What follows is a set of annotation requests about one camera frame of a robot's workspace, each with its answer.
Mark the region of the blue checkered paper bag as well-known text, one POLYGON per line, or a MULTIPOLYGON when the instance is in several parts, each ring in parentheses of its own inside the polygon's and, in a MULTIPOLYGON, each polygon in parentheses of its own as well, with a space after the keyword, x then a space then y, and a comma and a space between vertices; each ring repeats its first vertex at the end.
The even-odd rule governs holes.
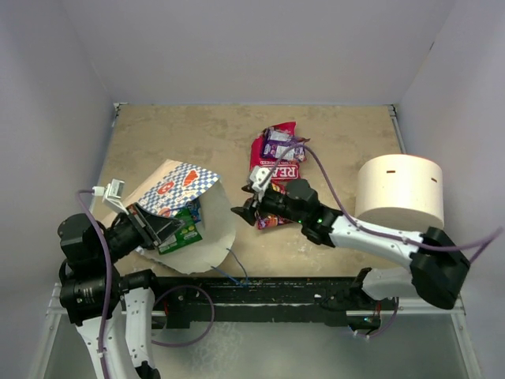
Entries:
POLYGON ((115 267, 122 274, 151 269, 157 276, 187 276, 212 272, 229 255, 236 237, 234 214, 218 174, 191 163, 166 160, 140 185, 124 188, 123 205, 139 203, 159 216, 174 217, 187 202, 198 198, 203 239, 173 253, 136 248, 115 267))

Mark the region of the blue M&M's candy packet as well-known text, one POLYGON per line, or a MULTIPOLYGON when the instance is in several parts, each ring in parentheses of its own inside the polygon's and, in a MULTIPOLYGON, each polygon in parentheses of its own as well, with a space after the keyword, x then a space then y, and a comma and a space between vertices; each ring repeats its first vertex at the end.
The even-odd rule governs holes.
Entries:
POLYGON ((195 224, 199 223, 201 221, 201 215, 200 215, 200 201, 198 198, 193 199, 189 202, 186 203, 186 208, 189 211, 189 214, 191 215, 193 222, 195 224))

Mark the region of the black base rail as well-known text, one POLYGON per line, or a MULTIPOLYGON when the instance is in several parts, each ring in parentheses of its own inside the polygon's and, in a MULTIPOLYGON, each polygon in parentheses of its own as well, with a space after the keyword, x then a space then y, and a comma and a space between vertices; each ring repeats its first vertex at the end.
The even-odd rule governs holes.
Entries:
POLYGON ((151 287, 155 322, 188 328, 193 322, 318 323, 375 332, 381 303, 361 290, 353 277, 155 277, 132 274, 119 284, 126 295, 151 287))

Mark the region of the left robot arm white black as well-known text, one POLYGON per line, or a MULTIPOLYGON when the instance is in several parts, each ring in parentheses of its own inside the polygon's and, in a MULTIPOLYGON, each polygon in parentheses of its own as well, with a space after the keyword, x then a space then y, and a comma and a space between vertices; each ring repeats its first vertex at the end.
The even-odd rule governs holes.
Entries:
POLYGON ((116 261, 138 247, 156 250, 183 221, 148 212, 139 204, 117 214, 109 227, 89 211, 58 227, 65 260, 60 303, 84 341, 98 378, 158 378, 150 312, 162 290, 150 269, 121 276, 116 261))

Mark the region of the purple Fox's candy bag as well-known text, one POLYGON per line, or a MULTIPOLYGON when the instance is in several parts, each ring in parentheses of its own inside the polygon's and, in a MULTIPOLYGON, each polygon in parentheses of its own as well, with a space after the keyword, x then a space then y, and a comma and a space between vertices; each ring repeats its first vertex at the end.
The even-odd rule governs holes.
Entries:
MULTIPOLYGON (((272 182, 271 186, 273 190, 279 192, 281 194, 286 193, 286 183, 285 182, 272 182)), ((271 213, 261 213, 259 211, 255 211, 255 222, 252 224, 258 230, 263 230, 272 227, 278 227, 286 224, 292 223, 291 220, 283 218, 281 216, 277 216, 271 213)))

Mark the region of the purple chocolate snack packet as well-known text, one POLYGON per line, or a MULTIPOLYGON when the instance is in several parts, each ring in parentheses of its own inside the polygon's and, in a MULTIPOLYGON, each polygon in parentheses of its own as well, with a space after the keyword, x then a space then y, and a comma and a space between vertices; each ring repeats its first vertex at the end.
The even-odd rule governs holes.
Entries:
POLYGON ((305 148, 301 144, 309 141, 309 138, 295 136, 287 130, 268 128, 264 131, 260 155, 265 159, 278 159, 282 156, 286 161, 301 163, 306 160, 305 148))

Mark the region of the aluminium frame rails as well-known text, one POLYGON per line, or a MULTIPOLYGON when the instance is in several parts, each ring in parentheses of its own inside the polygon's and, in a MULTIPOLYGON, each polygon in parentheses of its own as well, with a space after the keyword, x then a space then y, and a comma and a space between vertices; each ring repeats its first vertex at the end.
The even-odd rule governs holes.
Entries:
POLYGON ((251 170, 244 188, 249 199, 234 208, 235 214, 249 224, 257 216, 280 216, 299 223, 310 242, 384 257, 399 270, 363 268, 355 277, 320 280, 180 280, 160 278, 149 269, 121 276, 114 266, 119 259, 137 247, 159 247, 182 229, 181 222, 132 204, 105 227, 84 210, 58 228, 65 254, 59 301, 86 344, 97 377, 159 377, 152 356, 152 311, 159 306, 169 327, 186 328, 195 321, 323 322, 347 325, 368 338, 383 331, 380 305, 397 312, 400 298, 416 295, 442 310, 455 306, 471 263, 444 231, 407 232, 365 223, 342 205, 324 205, 304 179, 276 191, 274 171, 251 170))

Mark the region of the green snack pack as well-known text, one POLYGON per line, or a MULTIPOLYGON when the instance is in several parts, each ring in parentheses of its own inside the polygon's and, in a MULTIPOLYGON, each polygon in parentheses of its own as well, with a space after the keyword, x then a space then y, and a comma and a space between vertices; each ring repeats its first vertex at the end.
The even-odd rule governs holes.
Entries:
POLYGON ((174 215, 174 218, 183 222, 182 228, 171 235, 168 240, 159 247, 159 255, 173 253, 176 250, 203 239, 196 226, 201 221, 199 210, 184 208, 179 210, 174 215))

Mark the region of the white cylindrical paper lamp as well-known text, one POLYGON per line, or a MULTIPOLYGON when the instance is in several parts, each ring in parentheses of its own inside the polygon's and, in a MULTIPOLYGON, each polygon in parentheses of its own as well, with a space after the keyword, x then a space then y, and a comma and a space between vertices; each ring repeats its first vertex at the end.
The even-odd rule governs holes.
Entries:
POLYGON ((441 167, 429 159, 407 154, 369 160, 357 174, 354 216, 404 231, 443 229, 441 167))

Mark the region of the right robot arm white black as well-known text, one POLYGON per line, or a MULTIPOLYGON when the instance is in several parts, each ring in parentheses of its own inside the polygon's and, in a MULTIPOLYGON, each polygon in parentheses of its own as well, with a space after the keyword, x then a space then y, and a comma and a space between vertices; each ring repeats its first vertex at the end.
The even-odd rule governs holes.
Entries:
POLYGON ((301 225, 302 234, 316 245, 349 248, 382 257, 403 267, 415 294, 442 310, 454 308, 470 262, 445 231, 400 231, 348 218, 343 211, 320 202, 304 179, 289 182, 284 192, 271 184, 242 188, 251 197, 231 211, 253 226, 256 214, 268 213, 301 225))

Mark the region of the red Real chips bag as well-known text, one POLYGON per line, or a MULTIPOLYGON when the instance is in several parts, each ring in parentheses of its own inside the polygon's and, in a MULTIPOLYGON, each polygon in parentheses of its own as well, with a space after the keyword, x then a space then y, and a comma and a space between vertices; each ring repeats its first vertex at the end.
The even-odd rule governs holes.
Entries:
MULTIPOLYGON (((260 132, 252 142, 249 169, 255 166, 273 168, 279 157, 292 144, 305 142, 306 139, 298 137, 295 133, 297 123, 289 121, 269 126, 260 132)), ((300 164, 306 160, 302 148, 289 151, 275 168, 271 176, 273 182, 288 182, 299 179, 300 164)))

